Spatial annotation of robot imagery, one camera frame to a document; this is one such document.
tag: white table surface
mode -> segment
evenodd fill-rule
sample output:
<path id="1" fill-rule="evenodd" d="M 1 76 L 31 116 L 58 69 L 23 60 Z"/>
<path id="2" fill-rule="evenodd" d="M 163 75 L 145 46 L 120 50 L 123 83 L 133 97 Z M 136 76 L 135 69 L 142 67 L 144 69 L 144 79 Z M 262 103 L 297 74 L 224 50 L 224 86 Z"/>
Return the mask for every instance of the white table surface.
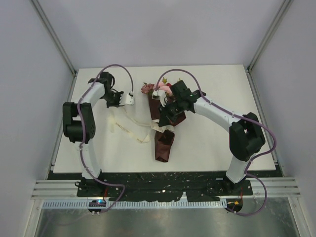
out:
<path id="1" fill-rule="evenodd" d="M 155 83 L 159 76 L 172 68 L 190 71 L 198 79 L 202 90 L 222 106 L 235 113 L 258 115 L 250 85 L 243 65 L 178 66 L 178 67 L 130 67 L 134 79 L 135 105 L 126 106 L 128 113 L 139 122 L 151 120 L 146 95 L 140 88 L 143 82 Z M 87 90 L 87 82 L 101 69 L 80 69 L 72 101 Z M 129 92 L 131 89 L 127 73 L 121 68 L 107 70 L 116 79 L 114 88 Z M 197 86 L 189 75 L 171 72 L 165 76 L 173 84 L 179 78 L 194 91 Z M 162 163 L 154 157 L 154 131 L 152 141 L 138 143 L 126 132 L 109 122 L 113 113 L 115 120 L 132 131 L 139 138 L 145 138 L 150 128 L 141 127 L 128 119 L 123 108 L 106 108 L 106 102 L 99 100 L 93 108 L 96 134 L 93 138 L 95 153 L 103 172 L 184 172 L 222 171 L 229 168 L 232 154 L 229 150 L 229 135 L 219 125 L 200 115 L 186 112 L 187 119 L 175 127 L 175 140 L 169 162 Z M 267 143 L 261 151 L 268 150 Z M 272 156 L 265 155 L 254 161 L 250 170 L 274 170 Z M 81 173 L 80 159 L 73 143 L 62 136 L 54 173 Z"/>

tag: gray wall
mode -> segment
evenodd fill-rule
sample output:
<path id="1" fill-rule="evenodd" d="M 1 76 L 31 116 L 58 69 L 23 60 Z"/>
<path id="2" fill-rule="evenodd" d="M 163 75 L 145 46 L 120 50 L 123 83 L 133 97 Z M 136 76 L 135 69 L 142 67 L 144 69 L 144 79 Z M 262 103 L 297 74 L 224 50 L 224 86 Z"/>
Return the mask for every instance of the gray wall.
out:
<path id="1" fill-rule="evenodd" d="M 250 63 L 282 0 L 39 0 L 76 68 Z"/>
<path id="2" fill-rule="evenodd" d="M 29 1 L 3 1 L 0 22 L 0 233 L 19 237 L 72 76 Z"/>
<path id="3" fill-rule="evenodd" d="M 281 164 L 316 224 L 316 1 L 294 1 L 254 69 Z"/>

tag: purple cable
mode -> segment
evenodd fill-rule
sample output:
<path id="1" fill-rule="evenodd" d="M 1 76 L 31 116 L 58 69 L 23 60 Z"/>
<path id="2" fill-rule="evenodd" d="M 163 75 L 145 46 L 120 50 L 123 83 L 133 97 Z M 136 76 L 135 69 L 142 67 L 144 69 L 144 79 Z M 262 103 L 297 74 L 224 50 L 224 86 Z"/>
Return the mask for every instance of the purple cable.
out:
<path id="1" fill-rule="evenodd" d="M 77 110 L 78 110 L 78 114 L 80 116 L 80 119 L 81 119 L 81 124 L 82 124 L 82 132 L 83 132 L 83 136 L 82 136 L 82 142 L 79 144 L 79 149 L 80 149 L 80 160 L 82 162 L 82 165 L 84 167 L 84 169 L 87 171 L 87 173 L 95 180 L 97 181 L 98 183 L 100 184 L 103 184 L 103 185 L 107 185 L 107 186 L 110 186 L 110 187 L 122 187 L 123 190 L 121 191 L 119 197 L 106 209 L 104 210 L 101 210 L 100 213 L 104 213 L 104 212 L 107 212 L 109 210 L 111 210 L 111 208 L 118 202 L 118 200 L 121 199 L 121 197 L 123 196 L 124 192 L 125 192 L 125 185 L 124 184 L 110 184 L 110 183 L 106 183 L 106 182 L 103 182 L 101 180 L 99 180 L 98 178 L 96 178 L 92 173 L 91 171 L 89 170 L 89 168 L 86 166 L 85 162 L 84 162 L 84 159 L 83 159 L 83 154 L 82 154 L 82 145 L 84 144 L 84 141 L 85 141 L 85 124 L 84 124 L 84 119 L 83 119 L 83 116 L 82 116 L 82 113 L 81 113 L 81 109 L 80 109 L 80 102 L 84 99 L 84 97 L 87 95 L 87 93 L 89 93 L 89 91 L 93 88 L 95 82 L 97 81 L 97 79 L 99 78 L 99 76 L 101 75 L 102 72 L 104 72 L 104 70 L 110 68 L 110 67 L 120 67 L 120 68 L 123 68 L 127 74 L 129 75 L 129 78 L 131 80 L 131 84 L 132 84 L 132 92 L 134 91 L 134 83 L 133 83 L 133 78 L 131 76 L 131 74 L 129 73 L 129 71 L 127 70 L 127 68 L 125 68 L 124 66 L 120 65 L 120 64 L 111 64 L 111 65 L 108 65 L 106 67 L 104 67 L 99 73 L 98 75 L 95 77 L 94 81 L 92 82 L 92 85 L 89 87 L 89 89 L 82 95 L 82 97 L 79 99 L 78 101 L 78 104 L 77 104 Z M 71 221 L 69 223 L 66 223 L 66 224 L 61 224 L 61 223 L 55 223 L 55 225 L 58 225 L 58 226 L 68 226 L 68 225 L 71 225 L 75 222 L 77 222 L 78 220 L 80 220 L 81 218 L 89 215 L 90 213 L 87 213 L 85 215 L 82 215 L 80 217 L 78 217 L 77 219 L 75 219 L 74 221 Z M 47 227 L 48 227 L 48 224 L 49 222 L 51 222 L 51 219 L 52 217 L 50 217 L 46 223 L 46 225 L 44 226 L 42 232 L 41 232 L 41 235 L 40 237 L 43 236 L 43 234 L 45 233 Z"/>
<path id="2" fill-rule="evenodd" d="M 252 175 L 252 174 L 246 174 L 246 176 L 249 176 L 249 177 L 251 177 L 251 178 L 255 178 L 256 180 L 258 180 L 258 181 L 262 184 L 262 187 L 263 187 L 263 189 L 264 189 L 264 191 L 265 191 L 265 199 L 263 200 L 262 206 L 261 206 L 257 211 L 255 211 L 255 212 L 253 212 L 253 213 L 239 213 L 239 212 L 234 212 L 232 209 L 230 209 L 230 208 L 228 208 L 228 207 L 226 208 L 227 210 L 229 210 L 230 212 L 232 212 L 232 213 L 234 213 L 235 215 L 238 215 L 238 216 L 253 216 L 253 215 L 256 215 L 256 214 L 258 214 L 260 211 L 263 210 L 263 208 L 265 207 L 265 205 L 266 205 L 266 203 L 267 203 L 268 194 L 267 194 L 267 188 L 266 188 L 266 186 L 264 185 L 264 183 L 263 183 L 258 177 L 254 176 L 254 175 Z"/>
<path id="3" fill-rule="evenodd" d="M 242 119 L 242 120 L 245 120 L 245 121 L 254 123 L 255 125 L 258 125 L 258 126 L 262 127 L 264 130 L 266 130 L 266 131 L 271 135 L 271 137 L 272 137 L 272 139 L 273 139 L 273 146 L 272 146 L 272 148 L 271 148 L 270 150 L 266 151 L 266 152 L 262 152 L 262 153 L 260 153 L 260 154 L 255 155 L 254 157 L 252 157 L 252 158 L 250 159 L 250 162 L 248 163 L 246 169 L 245 169 L 245 172 L 244 172 L 245 174 L 247 173 L 247 171 L 248 171 L 248 169 L 249 169 L 249 167 L 250 167 L 250 165 L 251 165 L 251 163 L 253 162 L 254 159 L 256 159 L 256 158 L 258 158 L 258 157 L 260 157 L 260 156 L 269 154 L 269 153 L 273 152 L 273 151 L 276 149 L 276 146 L 277 146 L 277 138 L 276 138 L 276 136 L 273 134 L 273 132 L 272 132 L 270 129 L 268 129 L 266 126 L 264 126 L 263 124 L 261 124 L 261 123 L 255 121 L 255 120 L 252 120 L 252 119 L 249 119 L 249 118 L 245 118 L 245 117 L 240 116 L 240 115 L 233 114 L 232 112 L 230 112 L 230 111 L 224 109 L 223 107 L 221 107 L 221 106 L 219 106 L 219 105 L 217 105 L 217 104 L 211 102 L 209 99 L 207 99 L 207 98 L 203 95 L 203 92 L 202 92 L 202 90 L 201 90 L 201 87 L 200 87 L 199 82 L 198 82 L 198 80 L 196 79 L 196 77 L 195 77 L 192 73 L 190 73 L 190 72 L 188 72 L 188 71 L 186 71 L 186 70 L 183 70 L 183 69 L 170 69 L 170 70 L 164 72 L 164 73 L 160 76 L 160 78 L 158 79 L 158 81 L 157 81 L 155 91 L 158 90 L 158 84 L 159 84 L 160 80 L 163 78 L 163 76 L 166 75 L 167 73 L 170 73 L 170 72 L 173 72 L 173 71 L 179 71 L 179 72 L 184 72 L 184 73 L 189 74 L 189 75 L 194 79 L 194 81 L 196 82 L 201 97 L 202 97 L 206 102 L 208 102 L 210 105 L 213 105 L 213 106 L 215 106 L 217 109 L 219 109 L 219 110 L 221 110 L 221 111 L 223 111 L 223 112 L 225 112 L 225 113 L 227 113 L 227 114 L 229 114 L 229 115 L 231 115 L 231 116 L 234 116 L 234 117 L 236 117 L 236 118 L 238 118 L 238 119 Z"/>
<path id="4" fill-rule="evenodd" d="M 129 71 L 122 65 L 120 64 L 111 64 L 111 65 L 108 65 L 106 67 L 104 67 L 99 73 L 98 75 L 96 76 L 96 78 L 94 79 L 91 87 L 89 87 L 89 89 L 82 95 L 82 97 L 79 99 L 78 103 L 77 103 L 77 110 L 78 110 L 78 114 L 79 114 L 79 117 L 81 119 L 81 124 L 82 124 L 82 132 L 83 132 L 83 136 L 82 136 L 82 142 L 79 144 L 79 150 L 80 150 L 80 160 L 82 162 L 82 165 L 84 167 L 84 169 L 87 171 L 87 173 L 95 180 L 97 181 L 98 183 L 100 184 L 103 184 L 103 185 L 107 185 L 107 186 L 110 186 L 110 187 L 122 187 L 123 190 L 122 192 L 120 193 L 119 197 L 112 203 L 112 205 L 110 205 L 108 208 L 104 209 L 101 211 L 101 213 L 104 213 L 104 212 L 107 212 L 109 211 L 117 202 L 118 200 L 120 200 L 120 198 L 123 196 L 123 193 L 125 192 L 125 185 L 124 184 L 110 184 L 110 183 L 107 183 L 107 182 L 104 182 L 104 181 L 101 181 L 99 180 L 97 177 L 95 177 L 91 171 L 89 170 L 89 168 L 86 166 L 85 162 L 84 162 L 84 158 L 83 158 L 83 154 L 82 154 L 82 145 L 84 144 L 85 142 L 85 124 L 84 124 L 84 119 L 83 119 L 83 116 L 82 116 L 82 113 L 81 113 L 81 109 L 80 109 L 80 103 L 81 101 L 84 99 L 84 97 L 89 93 L 89 91 L 93 88 L 95 82 L 97 81 L 97 79 L 99 78 L 99 76 L 101 75 L 101 73 L 108 69 L 109 67 L 113 67 L 113 66 L 117 66 L 117 67 L 121 67 L 123 68 L 127 74 L 129 75 L 129 78 L 131 80 L 131 83 L 132 83 L 132 91 L 134 90 L 134 83 L 133 83 L 133 79 L 132 79 L 132 76 L 131 74 L 129 73 Z"/>
<path id="5" fill-rule="evenodd" d="M 255 178 L 255 179 L 257 179 L 257 180 L 262 184 L 263 189 L 264 189 L 264 191 L 265 191 L 265 199 L 264 199 L 264 202 L 263 202 L 262 206 L 261 206 L 257 211 L 255 211 L 254 213 L 249 213 L 249 214 L 246 214 L 246 213 L 236 213 L 236 215 L 239 215 L 239 216 L 252 216 L 252 215 L 258 214 L 258 213 L 264 208 L 264 206 L 266 205 L 266 202 L 267 202 L 267 189 L 266 189 L 266 186 L 264 185 L 264 183 L 263 183 L 258 177 L 254 176 L 254 175 L 252 175 L 252 174 L 248 174 L 247 171 L 248 171 L 248 169 L 249 169 L 249 167 L 250 167 L 250 165 L 251 165 L 251 163 L 252 163 L 252 161 L 253 161 L 254 159 L 256 159 L 256 158 L 258 158 L 258 157 L 260 157 L 260 156 L 266 155 L 266 154 L 268 154 L 268 153 L 271 153 L 271 152 L 273 152 L 273 151 L 276 149 L 276 146 L 277 146 L 277 138 L 276 138 L 276 136 L 273 134 L 273 132 L 272 132 L 270 129 L 268 129 L 268 128 L 267 128 L 266 126 L 264 126 L 263 124 L 261 124 L 261 123 L 255 121 L 255 120 L 252 120 L 252 119 L 249 119 L 249 118 L 245 118 L 245 117 L 240 116 L 240 115 L 236 115 L 236 114 L 234 114 L 234 113 L 232 113 L 232 112 L 230 112 L 230 111 L 224 109 L 223 107 L 221 107 L 221 106 L 219 106 L 219 105 L 217 105 L 217 104 L 211 102 L 209 99 L 207 99 L 207 98 L 203 95 L 203 92 L 202 92 L 202 90 L 201 90 L 201 87 L 200 87 L 199 82 L 198 82 L 198 80 L 196 79 L 196 77 L 195 77 L 192 73 L 190 73 L 190 72 L 188 72 L 188 71 L 186 71 L 186 70 L 183 70 L 183 69 L 170 69 L 170 70 L 164 72 L 164 73 L 160 76 L 160 78 L 158 79 L 158 81 L 157 81 L 155 91 L 158 90 L 158 84 L 159 84 L 160 80 L 163 78 L 163 76 L 166 75 L 167 73 L 170 73 L 170 72 L 173 72 L 173 71 L 179 71 L 179 72 L 184 72 L 184 73 L 189 74 L 189 75 L 194 79 L 194 81 L 196 82 L 201 97 L 202 97 L 206 102 L 208 102 L 210 105 L 213 105 L 213 106 L 215 106 L 217 109 L 219 109 L 219 110 L 221 110 L 221 111 L 223 111 L 223 112 L 225 112 L 225 113 L 227 113 L 227 114 L 229 114 L 229 115 L 231 115 L 231 116 L 234 116 L 234 117 L 236 117 L 236 118 L 238 118 L 238 119 L 242 119 L 242 120 L 245 120 L 245 121 L 254 123 L 255 125 L 258 125 L 258 126 L 260 126 L 261 128 L 263 128 L 264 130 L 266 130 L 266 131 L 271 135 L 271 137 L 272 137 L 272 139 L 273 139 L 273 146 L 272 146 L 272 148 L 271 148 L 270 150 L 266 151 L 266 152 L 262 152 L 262 153 L 260 153 L 260 154 L 255 155 L 254 157 L 252 157 L 252 158 L 250 159 L 250 162 L 248 163 L 246 169 L 245 169 L 245 172 L 244 172 L 246 176 Z"/>

